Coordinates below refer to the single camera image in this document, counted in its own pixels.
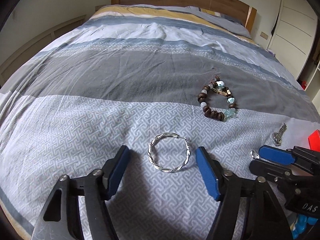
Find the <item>blue white gloved right hand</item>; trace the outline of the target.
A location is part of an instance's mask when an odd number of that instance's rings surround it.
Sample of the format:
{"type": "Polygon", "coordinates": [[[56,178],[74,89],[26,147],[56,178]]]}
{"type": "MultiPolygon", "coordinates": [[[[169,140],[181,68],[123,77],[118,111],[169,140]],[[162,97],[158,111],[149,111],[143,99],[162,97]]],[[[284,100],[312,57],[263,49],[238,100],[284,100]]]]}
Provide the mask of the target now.
{"type": "Polygon", "coordinates": [[[293,239],[319,240],[319,218],[297,215],[291,226],[293,239]]]}

